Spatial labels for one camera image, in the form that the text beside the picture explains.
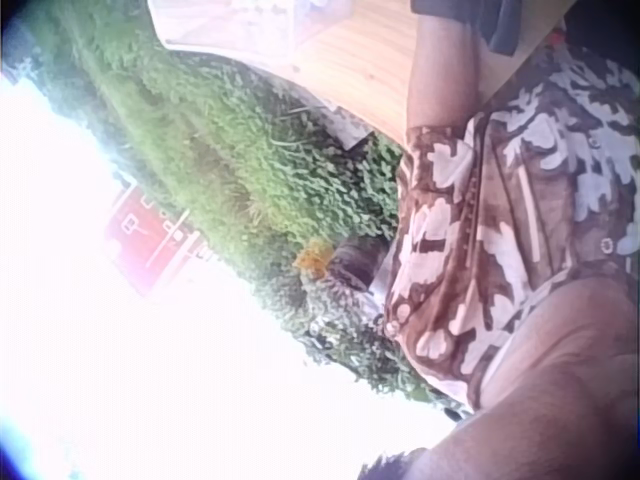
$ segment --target white window frame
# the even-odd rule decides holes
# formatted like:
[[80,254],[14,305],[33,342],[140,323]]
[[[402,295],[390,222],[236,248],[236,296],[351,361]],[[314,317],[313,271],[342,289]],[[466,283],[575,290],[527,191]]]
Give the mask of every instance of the white window frame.
[[153,200],[151,200],[149,197],[147,197],[146,195],[143,195],[142,198],[140,199],[140,203],[142,204],[142,206],[144,208],[151,208],[153,207]]
[[138,217],[136,217],[133,213],[128,213],[126,217],[124,217],[124,220],[122,221],[122,223],[120,224],[120,228],[122,228],[122,231],[124,233],[126,233],[127,235],[131,235],[133,232],[135,232],[138,229]]

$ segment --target man's arm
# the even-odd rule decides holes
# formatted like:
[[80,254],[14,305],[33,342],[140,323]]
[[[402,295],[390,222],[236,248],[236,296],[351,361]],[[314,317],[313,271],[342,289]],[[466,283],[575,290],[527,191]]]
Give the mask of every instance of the man's arm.
[[407,99],[407,128],[464,125],[477,108],[477,63],[472,27],[420,15]]

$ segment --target window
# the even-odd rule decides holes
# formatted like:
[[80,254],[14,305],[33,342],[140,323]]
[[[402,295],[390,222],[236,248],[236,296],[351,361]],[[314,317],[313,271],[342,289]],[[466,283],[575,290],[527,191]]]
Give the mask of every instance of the window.
[[151,200],[149,197],[147,197],[146,195],[143,195],[142,198],[140,199],[140,203],[144,206],[144,208],[151,208],[153,207],[153,200]]
[[131,235],[133,231],[138,227],[138,219],[133,213],[130,213],[126,216],[124,222],[122,222],[121,227],[124,233],[126,233],[127,235]]

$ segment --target bright sky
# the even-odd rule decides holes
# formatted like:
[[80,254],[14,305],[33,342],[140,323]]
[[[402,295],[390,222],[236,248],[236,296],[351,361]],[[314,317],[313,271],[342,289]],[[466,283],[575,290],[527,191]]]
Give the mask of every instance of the bright sky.
[[0,440],[32,478],[354,479],[442,413],[318,367],[215,262],[141,300],[102,255],[91,135],[28,82],[0,99]]

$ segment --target person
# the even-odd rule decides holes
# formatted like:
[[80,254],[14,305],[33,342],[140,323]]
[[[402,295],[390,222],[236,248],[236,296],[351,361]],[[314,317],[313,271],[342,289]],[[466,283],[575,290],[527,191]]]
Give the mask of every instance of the person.
[[359,478],[621,478],[638,453],[638,79],[556,36],[478,111],[472,22],[420,13],[384,332],[476,413]]

